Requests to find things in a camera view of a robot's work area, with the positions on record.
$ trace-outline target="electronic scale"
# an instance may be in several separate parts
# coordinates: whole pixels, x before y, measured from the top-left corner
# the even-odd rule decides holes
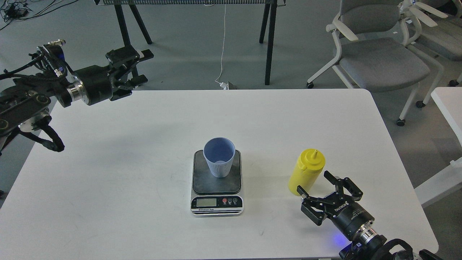
[[[242,199],[241,153],[236,150],[230,173],[217,178],[210,172],[203,150],[194,154],[191,212],[199,217],[239,215]]]

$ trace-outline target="chair seat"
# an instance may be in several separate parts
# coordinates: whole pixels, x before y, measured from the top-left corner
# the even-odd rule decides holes
[[[462,61],[462,19],[455,16],[446,19],[432,16],[432,19],[438,26],[422,25],[422,35],[416,42],[451,61]]]
[[[359,87],[371,92],[409,87],[430,73],[421,59],[392,38],[342,45],[340,66]]]

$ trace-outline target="white desk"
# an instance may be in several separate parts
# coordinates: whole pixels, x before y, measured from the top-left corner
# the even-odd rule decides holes
[[[306,148],[362,189],[377,232],[438,250],[366,90],[134,92],[52,116],[66,149],[32,149],[0,210],[2,260],[338,257],[349,242],[330,220],[311,222],[287,188]],[[244,212],[197,218],[193,154],[216,136],[242,153]],[[320,177],[310,194],[333,190]]]
[[[437,87],[432,98],[462,145],[462,88]],[[461,187],[462,158],[459,158],[415,188],[415,192],[422,206],[427,207]]]

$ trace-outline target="black table leg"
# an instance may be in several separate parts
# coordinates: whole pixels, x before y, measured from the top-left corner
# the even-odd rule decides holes
[[[114,5],[114,8],[115,8],[115,13],[117,15],[117,21],[119,21],[120,32],[122,33],[123,45],[129,46],[131,45],[130,37],[128,37],[127,24],[125,23],[125,18],[123,16],[122,6]],[[133,77],[138,76],[138,70],[136,69],[136,67],[133,68],[132,70],[132,76]]]
[[[261,22],[261,31],[260,31],[260,43],[263,43],[265,38],[266,24],[268,23],[268,14],[269,7],[271,4],[265,4],[265,10],[263,11],[263,21]]]
[[[149,33],[146,30],[146,26],[144,25],[143,19],[141,19],[140,13],[138,12],[136,5],[130,5],[130,9],[132,10],[133,16],[135,16],[136,22],[138,23],[138,26],[140,27],[147,44],[152,44],[151,37],[149,36]]]
[[[271,4],[269,15],[269,31],[268,31],[268,51],[266,55],[266,73],[265,85],[269,85],[271,75],[271,61],[273,60],[273,42],[274,42],[274,28],[276,26],[276,8],[278,7],[277,0]]]

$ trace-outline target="white cable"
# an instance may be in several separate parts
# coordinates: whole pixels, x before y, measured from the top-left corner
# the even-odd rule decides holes
[[[221,50],[221,60],[220,60],[221,71],[220,71],[220,75],[218,76],[218,78],[215,79],[215,82],[220,84],[220,87],[222,87],[223,89],[227,89],[228,84],[223,83],[223,82],[218,82],[218,79],[221,77],[221,74],[223,73],[223,54],[225,53],[225,38],[226,38],[226,4],[225,4],[225,16],[223,18],[223,24],[224,24],[223,47],[222,47],[222,50]]]
[[[29,20],[29,19],[31,19],[31,18],[35,18],[35,16],[40,15],[40,14],[43,13],[44,11],[50,9],[50,8],[51,8],[52,6],[54,6],[54,5],[57,5],[57,4],[61,3],[62,1],[63,1],[63,0],[49,5],[49,6],[46,7],[45,9],[41,10],[41,11],[38,12],[38,13],[35,13],[34,15],[32,15],[31,17],[29,17],[29,18],[27,18],[27,19],[14,19],[14,20],[15,20],[15,21],[18,21],[18,22],[24,22],[24,21],[27,21],[27,20]]]

